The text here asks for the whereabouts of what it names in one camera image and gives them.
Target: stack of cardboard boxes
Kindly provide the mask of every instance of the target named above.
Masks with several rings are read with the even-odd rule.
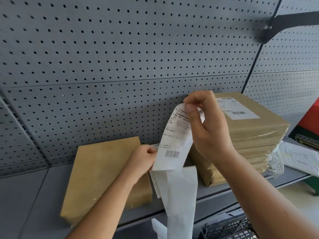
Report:
[[[264,172],[268,167],[268,155],[280,143],[290,124],[241,93],[215,93],[215,96],[225,113],[235,149],[257,171]],[[226,182],[194,145],[189,155],[207,187]]]

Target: person's right arm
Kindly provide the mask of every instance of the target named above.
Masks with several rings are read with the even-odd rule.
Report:
[[[259,238],[319,238],[319,229],[234,149],[213,92],[192,92],[184,103],[197,150],[224,176]]]

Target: black plastic crate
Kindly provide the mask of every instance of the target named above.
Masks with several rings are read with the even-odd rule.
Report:
[[[258,238],[245,214],[235,216],[201,229],[198,239],[255,239]]]

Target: forearm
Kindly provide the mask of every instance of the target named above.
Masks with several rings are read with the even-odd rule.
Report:
[[[133,185],[120,173],[67,239],[111,239]]]
[[[215,166],[260,238],[319,238],[318,229],[237,152]]]

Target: hand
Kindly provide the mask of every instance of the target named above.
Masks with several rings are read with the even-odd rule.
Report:
[[[184,99],[184,103],[194,144],[202,156],[214,163],[229,152],[236,152],[230,140],[225,115],[212,91],[194,91]],[[196,106],[204,111],[203,124]]]
[[[151,168],[156,154],[156,149],[150,145],[138,146],[131,153],[122,172],[130,175],[130,179],[136,184],[139,178]]]

